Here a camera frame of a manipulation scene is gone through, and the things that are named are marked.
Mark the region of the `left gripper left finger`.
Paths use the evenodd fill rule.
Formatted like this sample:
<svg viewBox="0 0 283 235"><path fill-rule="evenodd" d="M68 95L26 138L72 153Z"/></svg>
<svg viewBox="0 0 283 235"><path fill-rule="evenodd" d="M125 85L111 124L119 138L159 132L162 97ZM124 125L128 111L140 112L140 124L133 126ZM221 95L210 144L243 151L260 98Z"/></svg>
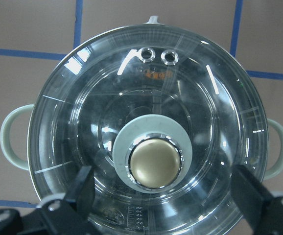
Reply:
<svg viewBox="0 0 283 235"><path fill-rule="evenodd" d="M84 166L66 193L44 198L30 214L0 209L0 235L92 235L88 214L93 201L94 170Z"/></svg>

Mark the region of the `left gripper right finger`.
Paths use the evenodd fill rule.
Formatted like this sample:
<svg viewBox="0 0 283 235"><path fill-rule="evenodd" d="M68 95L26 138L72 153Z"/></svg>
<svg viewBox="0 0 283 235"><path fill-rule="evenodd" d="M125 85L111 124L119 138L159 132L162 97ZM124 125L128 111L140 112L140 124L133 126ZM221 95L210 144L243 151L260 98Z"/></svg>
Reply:
<svg viewBox="0 0 283 235"><path fill-rule="evenodd" d="M254 235L283 235L283 195L274 196L243 165L232 167L231 196Z"/></svg>

